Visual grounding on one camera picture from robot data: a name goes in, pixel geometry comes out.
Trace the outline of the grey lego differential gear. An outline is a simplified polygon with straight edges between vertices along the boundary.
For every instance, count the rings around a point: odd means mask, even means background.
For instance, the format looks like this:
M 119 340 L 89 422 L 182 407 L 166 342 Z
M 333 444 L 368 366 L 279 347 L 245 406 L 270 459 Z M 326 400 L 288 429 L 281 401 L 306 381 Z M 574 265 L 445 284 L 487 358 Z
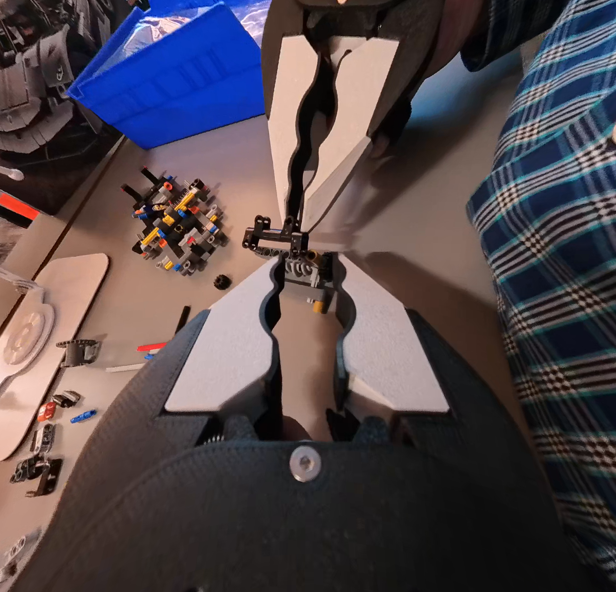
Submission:
M 56 343 L 64 350 L 60 368 L 73 368 L 94 363 L 100 353 L 102 341 L 96 339 L 71 339 Z

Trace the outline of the grey lego engine assembly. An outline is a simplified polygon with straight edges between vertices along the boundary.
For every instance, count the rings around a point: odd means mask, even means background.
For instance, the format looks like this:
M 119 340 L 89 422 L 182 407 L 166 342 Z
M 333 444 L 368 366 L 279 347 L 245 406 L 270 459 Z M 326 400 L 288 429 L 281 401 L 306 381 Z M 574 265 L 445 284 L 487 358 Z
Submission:
M 304 299 L 306 303 L 312 305 L 315 313 L 327 314 L 335 296 L 334 253 L 325 251 L 320 254 L 315 250 L 309 250 L 304 257 L 292 258 L 288 252 L 285 252 L 283 257 L 284 291 Z

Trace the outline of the person's right forearm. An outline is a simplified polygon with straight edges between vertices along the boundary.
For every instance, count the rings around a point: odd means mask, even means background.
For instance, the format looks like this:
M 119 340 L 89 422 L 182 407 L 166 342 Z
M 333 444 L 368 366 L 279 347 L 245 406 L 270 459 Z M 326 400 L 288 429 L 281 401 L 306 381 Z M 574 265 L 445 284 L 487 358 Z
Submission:
M 548 30 L 570 0 L 482 0 L 479 17 L 460 55 L 470 72 Z

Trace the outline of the blue plastic bin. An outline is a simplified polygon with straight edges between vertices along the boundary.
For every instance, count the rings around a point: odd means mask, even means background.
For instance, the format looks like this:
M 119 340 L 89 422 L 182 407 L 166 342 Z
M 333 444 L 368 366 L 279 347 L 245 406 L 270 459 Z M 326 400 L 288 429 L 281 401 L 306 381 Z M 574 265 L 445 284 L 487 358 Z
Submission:
M 264 113 L 261 50 L 230 6 L 247 0 L 149 0 L 135 8 L 68 91 L 143 149 Z M 146 15 L 207 7 L 161 41 L 118 61 Z

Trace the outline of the large lego chassis assembly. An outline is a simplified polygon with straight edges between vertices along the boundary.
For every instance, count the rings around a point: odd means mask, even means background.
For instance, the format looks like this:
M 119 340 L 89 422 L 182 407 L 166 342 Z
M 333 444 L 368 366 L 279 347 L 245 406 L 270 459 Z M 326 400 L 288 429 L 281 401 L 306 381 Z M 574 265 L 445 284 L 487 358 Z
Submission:
M 178 180 L 165 172 L 141 174 L 150 186 L 138 192 L 128 184 L 120 190 L 131 197 L 131 217 L 143 225 L 131 251 L 159 270 L 189 277 L 203 272 L 217 249 L 228 244 L 224 211 L 201 179 Z

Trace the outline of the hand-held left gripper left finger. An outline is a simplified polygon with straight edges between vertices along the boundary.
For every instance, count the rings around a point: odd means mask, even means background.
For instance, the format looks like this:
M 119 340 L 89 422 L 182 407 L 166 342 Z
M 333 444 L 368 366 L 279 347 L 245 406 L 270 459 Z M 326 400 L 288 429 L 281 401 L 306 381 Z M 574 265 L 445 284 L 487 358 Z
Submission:
M 284 260 L 270 258 L 206 311 L 165 402 L 168 413 L 248 418 L 261 439 L 281 438 L 280 350 Z

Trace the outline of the pile of lego pieces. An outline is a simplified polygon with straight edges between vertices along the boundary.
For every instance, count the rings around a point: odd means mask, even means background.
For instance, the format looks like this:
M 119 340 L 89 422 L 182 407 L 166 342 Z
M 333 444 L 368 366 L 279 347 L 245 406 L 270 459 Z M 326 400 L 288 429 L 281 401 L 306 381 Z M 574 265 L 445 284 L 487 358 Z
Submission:
M 27 485 L 26 494 L 28 490 L 35 490 L 38 486 L 39 479 L 35 478 L 40 474 L 35 472 L 37 463 L 46 458 L 63 458 L 65 463 L 65 457 L 55 452 L 57 436 L 60 430 L 56 417 L 61 411 L 77 407 L 81 402 L 82 396 L 80 393 L 74 390 L 63 390 L 51 396 L 47 402 L 39 407 L 35 417 L 35 428 L 30 437 L 26 454 L 16 462 L 9 477 L 11 485 Z

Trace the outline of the dark lego set box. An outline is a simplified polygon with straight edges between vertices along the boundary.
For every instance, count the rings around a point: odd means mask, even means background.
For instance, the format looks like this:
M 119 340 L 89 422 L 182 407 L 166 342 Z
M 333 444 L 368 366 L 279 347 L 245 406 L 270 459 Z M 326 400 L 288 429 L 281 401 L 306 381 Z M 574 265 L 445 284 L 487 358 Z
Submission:
M 127 0 L 1 0 L 1 195 L 57 216 L 121 134 L 68 91 Z

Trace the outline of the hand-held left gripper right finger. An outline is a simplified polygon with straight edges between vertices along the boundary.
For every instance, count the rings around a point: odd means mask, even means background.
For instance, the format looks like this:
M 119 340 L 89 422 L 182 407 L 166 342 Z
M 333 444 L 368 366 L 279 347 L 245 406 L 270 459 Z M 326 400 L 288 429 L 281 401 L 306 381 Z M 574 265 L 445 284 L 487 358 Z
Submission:
M 408 310 L 344 254 L 333 257 L 341 326 L 333 371 L 331 435 L 350 441 L 379 418 L 394 440 L 411 423 L 451 422 L 451 407 Z

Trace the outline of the black lego bracket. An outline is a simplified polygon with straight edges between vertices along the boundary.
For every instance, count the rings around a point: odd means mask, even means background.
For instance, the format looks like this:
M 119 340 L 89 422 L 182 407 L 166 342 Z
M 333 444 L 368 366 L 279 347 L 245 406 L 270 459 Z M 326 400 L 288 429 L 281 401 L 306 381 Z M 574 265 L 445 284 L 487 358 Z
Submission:
M 63 463 L 63 458 L 46 458 L 37 463 L 35 472 L 40 474 L 35 478 L 39 479 L 38 486 L 35 490 L 28 490 L 25 496 L 35 498 L 50 495 L 56 489 Z

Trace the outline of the crinkled clear plastic bag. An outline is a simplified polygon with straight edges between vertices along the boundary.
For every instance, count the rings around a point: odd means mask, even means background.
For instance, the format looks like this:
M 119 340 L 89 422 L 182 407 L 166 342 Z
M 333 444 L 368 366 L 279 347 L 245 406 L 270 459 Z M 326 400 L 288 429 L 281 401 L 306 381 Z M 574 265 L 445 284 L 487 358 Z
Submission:
M 241 4 L 230 6 L 230 10 L 235 18 L 241 23 L 244 30 L 252 37 L 258 47 L 262 46 L 264 27 L 271 2 L 272 0 L 247 0 Z M 172 11 L 161 16 L 147 14 L 136 23 L 135 27 L 126 37 L 116 53 L 117 60 L 122 61 L 161 41 L 210 9 L 211 7 L 207 6 Z

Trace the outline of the person's right hand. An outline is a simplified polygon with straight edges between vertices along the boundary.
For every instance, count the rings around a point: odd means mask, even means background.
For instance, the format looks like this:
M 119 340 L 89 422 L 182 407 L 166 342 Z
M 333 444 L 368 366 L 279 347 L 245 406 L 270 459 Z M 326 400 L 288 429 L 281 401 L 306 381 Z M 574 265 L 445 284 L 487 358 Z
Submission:
M 445 0 L 437 38 L 429 64 L 422 69 L 420 82 L 411 90 L 412 98 L 422 83 L 440 71 L 461 51 L 487 22 L 487 0 Z M 411 101 L 395 107 L 392 118 L 384 123 L 373 140 L 372 159 L 381 158 L 402 135 L 412 113 Z

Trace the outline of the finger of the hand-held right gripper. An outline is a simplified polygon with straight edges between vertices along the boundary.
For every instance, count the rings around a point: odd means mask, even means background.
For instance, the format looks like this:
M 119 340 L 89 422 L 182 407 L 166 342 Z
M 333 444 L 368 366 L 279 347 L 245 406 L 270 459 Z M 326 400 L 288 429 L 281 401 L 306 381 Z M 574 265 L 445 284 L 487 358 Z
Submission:
M 336 112 L 304 190 L 301 228 L 321 222 L 372 149 L 368 128 L 398 45 L 391 39 L 329 39 Z
M 269 141 L 278 207 L 282 221 L 297 218 L 303 192 L 305 165 L 311 154 L 312 106 L 301 116 L 306 97 L 317 79 L 320 64 L 306 36 L 284 36 L 281 41 L 272 105 Z

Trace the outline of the white monitor stand base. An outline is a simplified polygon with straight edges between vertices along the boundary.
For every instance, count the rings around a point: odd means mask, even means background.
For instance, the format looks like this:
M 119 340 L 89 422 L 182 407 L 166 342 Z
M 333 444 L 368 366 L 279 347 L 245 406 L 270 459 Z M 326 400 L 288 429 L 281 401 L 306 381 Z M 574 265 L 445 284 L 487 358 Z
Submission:
M 1 335 L 1 460 L 23 442 L 64 357 L 57 343 L 77 335 L 109 265 L 102 253 L 53 260 Z

